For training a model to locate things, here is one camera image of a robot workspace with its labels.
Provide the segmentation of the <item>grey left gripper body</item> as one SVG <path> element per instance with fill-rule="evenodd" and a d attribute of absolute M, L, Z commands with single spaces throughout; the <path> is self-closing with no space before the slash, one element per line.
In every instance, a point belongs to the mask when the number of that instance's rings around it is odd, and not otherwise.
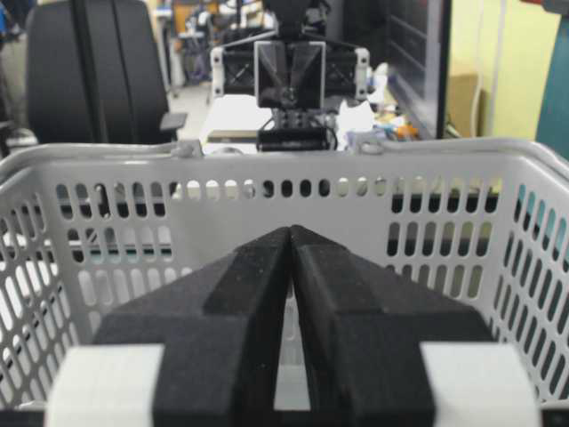
<path fill-rule="evenodd" d="M 297 103 L 290 87 L 289 103 L 259 103 L 258 101 L 258 47 L 260 45 L 284 45 L 287 52 L 289 85 L 296 45 L 320 45 L 322 47 L 322 85 L 320 103 Z M 211 50 L 212 94 L 248 95 L 255 98 L 257 106 L 266 109 L 323 109 L 333 98 L 363 101 L 368 94 L 367 71 L 370 53 L 352 44 L 325 40 L 241 40 L 217 46 Z"/>

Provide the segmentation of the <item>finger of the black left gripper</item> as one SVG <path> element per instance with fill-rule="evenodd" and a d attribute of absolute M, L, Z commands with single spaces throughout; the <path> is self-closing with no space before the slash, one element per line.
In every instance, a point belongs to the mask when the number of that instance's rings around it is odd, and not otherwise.
<path fill-rule="evenodd" d="M 259 103 L 289 103 L 290 85 L 284 45 L 258 47 Z"/>
<path fill-rule="evenodd" d="M 297 103 L 320 103 L 322 85 L 322 47 L 296 45 L 290 87 Z"/>

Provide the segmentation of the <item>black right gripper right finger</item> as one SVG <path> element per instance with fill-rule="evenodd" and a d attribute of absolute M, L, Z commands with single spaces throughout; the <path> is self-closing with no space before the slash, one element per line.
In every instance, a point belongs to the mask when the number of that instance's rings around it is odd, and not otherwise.
<path fill-rule="evenodd" d="M 315 231 L 291 229 L 316 404 L 352 426 L 539 426 L 517 350 L 482 315 Z"/>

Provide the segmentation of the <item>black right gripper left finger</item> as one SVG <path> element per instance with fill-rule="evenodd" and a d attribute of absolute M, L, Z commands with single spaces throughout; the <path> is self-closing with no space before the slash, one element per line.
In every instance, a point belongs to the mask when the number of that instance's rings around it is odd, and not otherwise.
<path fill-rule="evenodd" d="M 274 407 L 292 261 L 279 228 L 107 314 L 64 358 L 47 426 L 237 426 Z"/>

